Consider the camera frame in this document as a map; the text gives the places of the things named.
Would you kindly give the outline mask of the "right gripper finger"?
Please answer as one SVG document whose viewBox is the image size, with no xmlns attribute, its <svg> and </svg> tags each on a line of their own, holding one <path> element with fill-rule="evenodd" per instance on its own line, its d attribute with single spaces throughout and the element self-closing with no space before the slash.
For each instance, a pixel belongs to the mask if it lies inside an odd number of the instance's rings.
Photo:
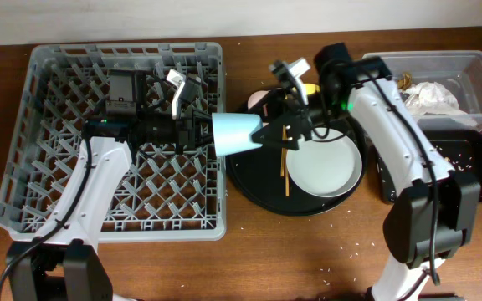
<svg viewBox="0 0 482 301">
<path fill-rule="evenodd" d="M 266 126 L 255 131 L 252 140 L 283 140 L 286 131 L 286 140 L 297 140 L 296 117 L 293 113 L 286 112 L 270 121 Z"/>
<path fill-rule="evenodd" d="M 285 139 L 284 138 L 274 139 L 269 136 L 262 136 L 261 143 L 268 147 L 274 147 L 278 149 L 287 149 L 287 150 L 293 150 L 293 151 L 297 151 L 300 148 L 298 140 L 294 139 L 293 137 L 286 137 Z"/>
</svg>

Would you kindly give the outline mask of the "white round plate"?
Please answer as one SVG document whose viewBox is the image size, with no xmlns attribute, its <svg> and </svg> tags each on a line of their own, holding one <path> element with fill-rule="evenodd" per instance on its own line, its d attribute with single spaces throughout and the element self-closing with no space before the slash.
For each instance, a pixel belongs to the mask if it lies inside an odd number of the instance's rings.
<svg viewBox="0 0 482 301">
<path fill-rule="evenodd" d="M 362 156 L 356 143 L 338 130 L 329 130 L 327 140 L 312 135 L 298 140 L 299 149 L 285 159 L 290 179 L 312 196 L 337 197 L 351 191 L 362 175 Z"/>
</svg>

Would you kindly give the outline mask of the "rice and nut shell scraps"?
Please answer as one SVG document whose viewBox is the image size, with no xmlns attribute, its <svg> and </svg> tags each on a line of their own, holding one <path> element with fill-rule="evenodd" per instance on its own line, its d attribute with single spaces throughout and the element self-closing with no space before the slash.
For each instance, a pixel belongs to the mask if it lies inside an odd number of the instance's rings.
<svg viewBox="0 0 482 301">
<path fill-rule="evenodd" d="M 454 166 L 456 171 L 466 172 L 474 169 L 474 152 L 469 142 L 434 141 L 433 145 L 442 157 Z"/>
</svg>

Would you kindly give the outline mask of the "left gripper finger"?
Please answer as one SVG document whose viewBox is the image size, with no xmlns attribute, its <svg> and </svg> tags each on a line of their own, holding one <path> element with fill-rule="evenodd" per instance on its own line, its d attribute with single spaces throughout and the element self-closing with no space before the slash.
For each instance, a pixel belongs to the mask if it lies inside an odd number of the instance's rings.
<svg viewBox="0 0 482 301">
<path fill-rule="evenodd" d="M 213 143 L 213 134 L 212 133 L 207 133 L 207 134 L 199 134 L 195 135 L 192 140 L 190 141 L 190 149 L 195 150 L 199 147 L 203 147 L 205 145 L 208 145 L 210 143 Z"/>
<path fill-rule="evenodd" d="M 192 110 L 191 117 L 194 123 L 212 123 L 212 116 L 201 110 Z"/>
</svg>

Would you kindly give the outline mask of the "pink plastic cup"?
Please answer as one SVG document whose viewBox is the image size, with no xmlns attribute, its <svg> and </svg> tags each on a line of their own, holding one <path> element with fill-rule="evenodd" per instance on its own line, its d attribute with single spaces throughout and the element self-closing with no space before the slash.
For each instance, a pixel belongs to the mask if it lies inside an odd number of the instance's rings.
<svg viewBox="0 0 482 301">
<path fill-rule="evenodd" d="M 269 93 L 268 90 L 260 90 L 252 93 L 249 96 L 249 99 L 247 102 L 247 112 L 249 113 L 253 107 L 262 103 L 262 105 L 258 107 L 254 113 L 258 115 L 262 115 L 263 117 L 268 117 L 269 116 L 268 104 L 266 101 L 264 101 L 264 98 L 267 96 L 268 93 Z"/>
</svg>

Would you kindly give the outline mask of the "light blue plastic cup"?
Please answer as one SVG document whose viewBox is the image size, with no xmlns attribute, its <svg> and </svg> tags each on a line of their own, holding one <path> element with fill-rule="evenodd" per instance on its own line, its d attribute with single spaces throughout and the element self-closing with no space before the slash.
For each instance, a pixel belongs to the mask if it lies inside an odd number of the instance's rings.
<svg viewBox="0 0 482 301">
<path fill-rule="evenodd" d="M 263 128 L 258 115 L 212 113 L 212 127 L 216 156 L 229 156 L 263 146 L 252 140 L 252 134 Z"/>
</svg>

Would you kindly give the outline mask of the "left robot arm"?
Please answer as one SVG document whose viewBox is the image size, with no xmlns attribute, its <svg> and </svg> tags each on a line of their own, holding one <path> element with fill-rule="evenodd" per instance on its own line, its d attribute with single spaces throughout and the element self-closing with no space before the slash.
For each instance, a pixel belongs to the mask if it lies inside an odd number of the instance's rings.
<svg viewBox="0 0 482 301">
<path fill-rule="evenodd" d="M 48 220 L 28 242 L 13 242 L 0 276 L 16 300 L 117 300 L 100 262 L 100 231 L 115 190 L 144 144 L 172 144 L 181 155 L 212 142 L 212 116 L 192 107 L 201 79 L 168 72 L 172 109 L 146 105 L 146 71 L 112 69 L 109 94 L 82 126 L 76 165 Z"/>
</svg>

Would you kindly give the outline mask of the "yellow plastic bowl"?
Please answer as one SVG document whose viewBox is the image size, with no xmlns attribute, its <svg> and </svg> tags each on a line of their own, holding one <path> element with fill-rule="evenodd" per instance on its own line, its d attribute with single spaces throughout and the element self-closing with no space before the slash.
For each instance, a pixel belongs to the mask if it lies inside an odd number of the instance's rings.
<svg viewBox="0 0 482 301">
<path fill-rule="evenodd" d="M 320 92 L 320 87 L 317 84 L 304 84 L 304 88 L 307 95 Z"/>
</svg>

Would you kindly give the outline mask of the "white paper napkin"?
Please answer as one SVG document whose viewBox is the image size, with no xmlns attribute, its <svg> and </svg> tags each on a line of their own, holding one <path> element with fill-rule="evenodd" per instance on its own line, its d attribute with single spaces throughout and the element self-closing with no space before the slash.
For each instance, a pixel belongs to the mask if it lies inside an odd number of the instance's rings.
<svg viewBox="0 0 482 301">
<path fill-rule="evenodd" d="M 400 92 L 404 95 L 405 107 L 416 120 L 425 115 L 450 115 L 452 120 L 463 125 L 478 125 L 474 119 L 468 117 L 468 114 L 459 108 L 457 98 L 439 83 L 412 84 L 407 89 L 401 89 Z"/>
</svg>

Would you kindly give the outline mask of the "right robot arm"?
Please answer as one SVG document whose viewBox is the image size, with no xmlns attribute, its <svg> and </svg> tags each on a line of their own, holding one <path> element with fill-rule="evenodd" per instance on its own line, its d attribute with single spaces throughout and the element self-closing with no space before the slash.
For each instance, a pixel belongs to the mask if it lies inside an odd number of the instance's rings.
<svg viewBox="0 0 482 301">
<path fill-rule="evenodd" d="M 315 127 L 352 118 L 367 133 L 389 172 L 397 199 L 383 223 L 390 252 L 367 300 L 417 300 L 428 280 L 474 229 L 480 183 L 441 156 L 406 109 L 382 58 L 353 60 L 343 43 L 325 46 L 314 59 L 318 101 L 310 104 L 302 75 L 305 59 L 273 62 L 269 69 L 290 101 L 252 135 L 265 146 L 297 151 Z"/>
</svg>

